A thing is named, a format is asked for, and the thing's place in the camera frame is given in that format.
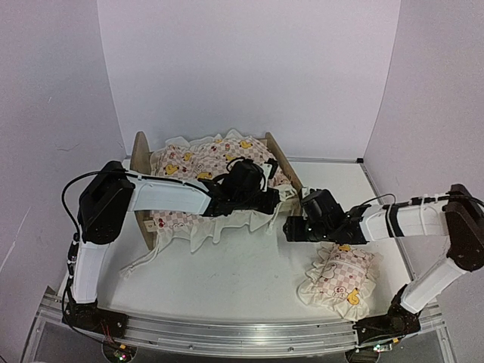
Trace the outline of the wooden pet bed frame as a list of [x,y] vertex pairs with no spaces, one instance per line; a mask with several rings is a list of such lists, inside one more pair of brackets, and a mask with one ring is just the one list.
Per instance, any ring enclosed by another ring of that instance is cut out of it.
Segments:
[[[303,188],[303,184],[300,181],[296,171],[291,166],[286,155],[282,151],[281,147],[275,140],[272,133],[266,132],[264,138],[259,138],[268,150],[275,156],[280,169],[283,174],[288,178],[292,187],[296,191],[296,196],[291,197],[289,201],[283,202],[282,207],[288,208],[289,211],[295,212],[297,215],[301,214],[301,207],[296,205],[292,199],[299,196],[300,191]],[[132,171],[139,172],[141,174],[150,175],[150,156],[153,152],[150,150],[150,146],[147,141],[147,137],[143,131],[138,131],[135,135],[135,140],[132,148],[132,155],[130,159],[129,168]],[[154,227],[154,221],[150,217],[149,211],[137,211],[135,212],[135,218],[138,226],[141,230],[141,234],[149,250],[155,247],[155,242],[157,240],[157,230]]]

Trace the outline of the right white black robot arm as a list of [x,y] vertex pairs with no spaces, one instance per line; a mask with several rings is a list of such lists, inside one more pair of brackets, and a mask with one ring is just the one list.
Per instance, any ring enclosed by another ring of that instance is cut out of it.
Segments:
[[311,190],[301,200],[304,216],[290,216],[283,231],[289,242],[332,242],[350,246],[387,238],[447,236],[446,254],[422,276],[402,287],[384,315],[354,325],[358,346],[389,343],[420,330],[420,312],[460,276],[483,267],[483,203],[463,185],[449,192],[403,203],[366,201],[345,212],[328,190]]

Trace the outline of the duck print ruffled bed cover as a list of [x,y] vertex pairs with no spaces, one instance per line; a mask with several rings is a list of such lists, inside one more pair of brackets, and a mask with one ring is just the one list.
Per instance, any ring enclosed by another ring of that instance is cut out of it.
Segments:
[[[164,148],[152,151],[150,166],[152,176],[165,176],[190,181],[196,178],[212,179],[226,172],[231,161],[238,157],[253,160],[261,166],[275,156],[253,136],[244,136],[232,129],[226,135],[207,136],[188,141],[183,137],[166,141]],[[204,218],[201,216],[172,211],[149,211],[157,230],[155,247],[120,270],[123,278],[128,278],[138,268],[150,264],[176,238],[189,241],[191,252],[197,252],[205,242],[217,244],[226,228],[248,227],[250,231],[262,229],[272,233],[277,215],[292,213],[283,208],[283,202],[296,196],[288,178],[279,167],[273,179],[268,181],[271,188],[279,191],[281,202],[273,215],[254,211],[238,211],[229,216]]]

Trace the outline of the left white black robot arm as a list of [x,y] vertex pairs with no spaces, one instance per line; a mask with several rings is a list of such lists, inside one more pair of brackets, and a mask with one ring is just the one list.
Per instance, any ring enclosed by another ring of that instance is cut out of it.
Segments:
[[102,334],[105,342],[124,337],[128,317],[98,307],[98,282],[107,248],[119,237],[127,213],[167,210],[218,217],[255,210],[271,215],[281,201],[268,185],[277,168],[274,159],[259,166],[237,158],[225,174],[192,182],[129,172],[118,161],[88,173],[91,182],[79,196],[77,215],[70,216],[76,231],[67,254],[64,323]]

